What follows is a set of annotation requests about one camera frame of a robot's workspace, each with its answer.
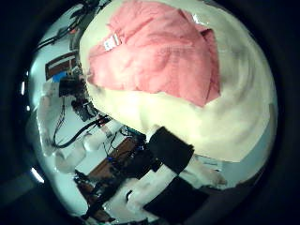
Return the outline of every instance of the label tag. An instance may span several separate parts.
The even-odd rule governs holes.
[[[119,37],[116,34],[114,34],[114,35],[110,36],[107,40],[104,41],[103,46],[106,51],[110,51],[111,49],[119,46],[120,44],[121,44],[121,41],[120,41]]]

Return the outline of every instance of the pink cloth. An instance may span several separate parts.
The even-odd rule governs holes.
[[[114,90],[165,92],[198,106],[219,96],[213,30],[168,5],[129,0],[111,17],[111,33],[89,54],[88,81]],[[106,51],[116,34],[121,45]]]

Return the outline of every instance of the pink shirt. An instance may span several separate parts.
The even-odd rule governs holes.
[[[188,12],[129,0],[108,26],[111,33],[89,54],[90,83],[114,90],[165,92],[198,106],[219,96],[214,32],[196,24]],[[107,51],[104,41],[114,34],[119,45]]]

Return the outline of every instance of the black strap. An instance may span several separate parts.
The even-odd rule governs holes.
[[[178,139],[165,127],[161,127],[150,139],[149,150],[163,164],[179,174],[188,165],[193,147]]]
[[[203,205],[208,196],[177,176],[144,209],[171,224],[182,223]]]

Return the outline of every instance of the white fabric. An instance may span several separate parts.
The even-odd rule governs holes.
[[[197,15],[214,29],[220,63],[221,97],[204,108],[164,93],[114,91],[88,85],[94,105],[119,122],[146,133],[164,126],[192,144],[195,153],[219,160],[240,161],[261,138],[275,99],[271,71],[247,29],[222,9],[197,0],[159,0]],[[81,40],[83,72],[88,53],[109,34],[106,23],[121,6],[112,1],[89,24]]]

